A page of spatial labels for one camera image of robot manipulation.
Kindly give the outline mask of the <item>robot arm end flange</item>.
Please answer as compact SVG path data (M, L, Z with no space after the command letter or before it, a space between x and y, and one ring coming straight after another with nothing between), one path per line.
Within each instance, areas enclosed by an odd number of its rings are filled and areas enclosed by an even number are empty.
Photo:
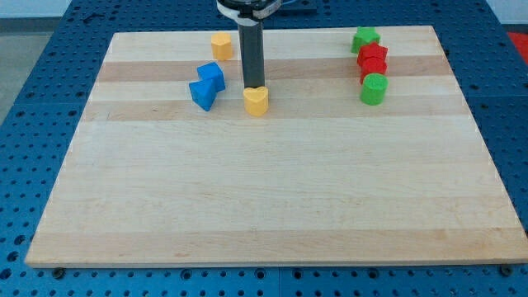
M282 0L217 0L217 8L221 14L232 20L251 19L263 20L276 11Z

